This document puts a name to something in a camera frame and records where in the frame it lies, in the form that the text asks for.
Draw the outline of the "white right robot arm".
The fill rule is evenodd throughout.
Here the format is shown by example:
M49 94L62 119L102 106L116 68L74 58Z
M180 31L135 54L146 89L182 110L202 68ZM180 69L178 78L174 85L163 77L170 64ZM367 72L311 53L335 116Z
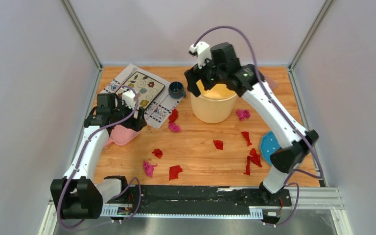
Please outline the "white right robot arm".
M259 186L260 200L266 205L274 204L288 176L316 143L317 132L306 130L278 103L257 66L241 65L231 44L211 47L198 42L191 45L188 52L197 57L197 63L185 72L187 90L191 94L201 95L198 82L205 91L224 84L251 105L275 135L280 148L270 156L271 169Z

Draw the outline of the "pink dustpan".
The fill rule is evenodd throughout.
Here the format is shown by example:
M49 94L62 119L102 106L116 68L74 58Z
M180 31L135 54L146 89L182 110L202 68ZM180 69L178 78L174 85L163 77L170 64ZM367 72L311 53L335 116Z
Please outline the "pink dustpan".
M133 129L123 127L122 125L116 125L111 131L110 136L104 146L108 146L111 143L115 143L118 146L124 146L140 133L140 131L137 132Z

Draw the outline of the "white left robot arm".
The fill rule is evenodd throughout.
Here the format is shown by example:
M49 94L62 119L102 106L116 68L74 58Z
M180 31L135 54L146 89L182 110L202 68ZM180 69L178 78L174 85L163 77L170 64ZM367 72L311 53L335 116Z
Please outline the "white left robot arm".
M94 106L84 120L79 150L61 179L54 179L50 192L60 219L97 219L102 207L115 199L126 202L130 189L124 176L107 176L93 183L95 168L104 145L114 129L139 132L147 123L144 109L137 110L138 92L129 89L122 95L98 94Z

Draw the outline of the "cream plastic bucket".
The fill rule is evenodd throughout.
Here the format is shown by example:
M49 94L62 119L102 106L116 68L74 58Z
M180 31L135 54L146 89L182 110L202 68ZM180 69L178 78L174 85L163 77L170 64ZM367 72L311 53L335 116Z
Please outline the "cream plastic bucket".
M231 114L238 95L224 84L216 84L205 90L201 81L196 83L200 96L190 94L191 108L195 116L206 123L220 123Z

